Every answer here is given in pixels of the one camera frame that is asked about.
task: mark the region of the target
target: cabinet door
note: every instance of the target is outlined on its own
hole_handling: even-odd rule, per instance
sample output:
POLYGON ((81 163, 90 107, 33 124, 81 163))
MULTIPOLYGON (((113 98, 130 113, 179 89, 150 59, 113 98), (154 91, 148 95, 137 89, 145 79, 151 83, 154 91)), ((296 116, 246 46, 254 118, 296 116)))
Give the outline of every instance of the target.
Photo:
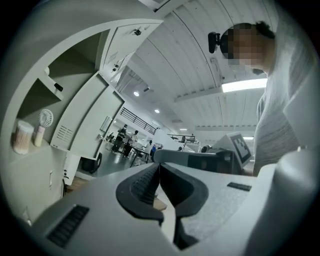
POLYGON ((63 112, 55 128, 51 146, 64 151, 71 149, 84 117, 107 86, 106 81, 97 72, 81 87, 63 112))
POLYGON ((123 99, 114 92, 111 86, 105 88, 85 116, 76 133, 70 152, 87 159, 97 159, 102 144, 101 138, 106 135, 106 131, 100 128, 106 117, 110 117, 112 120, 115 118, 123 103, 123 99))
POLYGON ((15 197, 16 214, 22 218, 28 211, 31 222, 49 206, 50 173, 53 172, 51 147, 30 154, 10 165, 11 188, 15 197))
POLYGON ((127 65, 132 54, 158 25, 158 23, 144 23, 119 26, 105 57, 103 75, 111 81, 127 65))
POLYGON ((65 163, 64 163, 64 183, 66 185, 71 185, 74 177, 76 175, 78 165, 80 162, 80 156, 71 154, 70 152, 66 153, 65 163))

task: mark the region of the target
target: gray machine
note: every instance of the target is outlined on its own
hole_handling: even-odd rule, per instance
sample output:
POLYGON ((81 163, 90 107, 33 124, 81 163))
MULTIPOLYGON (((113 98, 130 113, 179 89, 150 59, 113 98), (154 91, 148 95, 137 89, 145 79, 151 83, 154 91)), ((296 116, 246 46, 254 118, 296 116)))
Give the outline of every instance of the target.
POLYGON ((249 158, 240 141, 240 154, 158 150, 154 163, 97 178, 64 197, 32 229, 59 255, 270 255, 319 193, 319 113, 294 120, 301 104, 318 106, 319 95, 306 85, 285 108, 301 148, 264 166, 258 177, 241 175, 249 158), (175 208, 173 243, 161 230, 163 213, 152 206, 159 184, 175 208))

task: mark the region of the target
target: white wall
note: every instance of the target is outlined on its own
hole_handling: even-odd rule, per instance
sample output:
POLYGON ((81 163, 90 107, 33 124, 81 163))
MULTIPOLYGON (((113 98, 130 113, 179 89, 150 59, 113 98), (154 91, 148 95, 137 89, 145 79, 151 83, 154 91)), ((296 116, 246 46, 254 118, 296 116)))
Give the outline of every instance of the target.
MULTIPOLYGON (((154 144, 154 143, 162 144, 163 149, 165 149, 165 150, 178 150, 179 147, 182 147, 182 148, 184 147, 183 143, 174 141, 162 129, 156 130, 155 135, 152 139, 152 144, 154 144)), ((183 151, 188 151, 188 150, 192 151, 192 149, 186 145, 183 151)))

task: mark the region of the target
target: metal railing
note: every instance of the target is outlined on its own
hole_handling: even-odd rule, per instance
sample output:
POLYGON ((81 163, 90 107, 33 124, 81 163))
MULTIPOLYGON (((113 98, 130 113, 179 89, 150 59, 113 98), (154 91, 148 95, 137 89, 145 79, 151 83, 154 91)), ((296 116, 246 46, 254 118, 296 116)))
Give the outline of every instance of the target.
POLYGON ((124 116, 127 119, 129 119, 131 122, 133 122, 137 126, 143 128, 147 132, 149 132, 149 133, 151 133, 153 135, 156 133, 156 128, 152 127, 150 124, 148 124, 147 122, 143 121, 140 117, 136 116, 134 113, 132 113, 131 111, 129 111, 125 107, 122 108, 122 110, 120 112, 120 115, 124 116))
POLYGON ((171 139, 176 142, 187 143, 187 144, 199 144, 199 140, 196 139, 195 136, 188 136, 188 135, 175 135, 175 134, 168 134, 171 139))

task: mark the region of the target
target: white shirt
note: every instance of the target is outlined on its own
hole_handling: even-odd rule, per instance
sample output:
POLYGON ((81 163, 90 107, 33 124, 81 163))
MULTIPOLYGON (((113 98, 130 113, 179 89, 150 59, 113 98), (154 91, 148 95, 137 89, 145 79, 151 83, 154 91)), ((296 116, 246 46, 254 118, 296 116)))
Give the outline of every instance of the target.
POLYGON ((147 145, 145 145, 145 152, 147 152, 148 154, 150 154, 150 151, 152 149, 152 144, 150 145, 150 143, 148 143, 147 145))
POLYGON ((138 141, 138 135, 137 134, 132 134, 130 136, 130 139, 129 139, 128 143, 134 147, 136 145, 137 141, 138 141))
POLYGON ((285 11, 278 8, 277 11, 275 62, 257 107, 254 176, 258 175, 261 167, 275 164, 286 153, 297 150, 298 139, 283 110, 296 91, 306 83, 312 67, 317 65, 317 54, 305 32, 285 11))

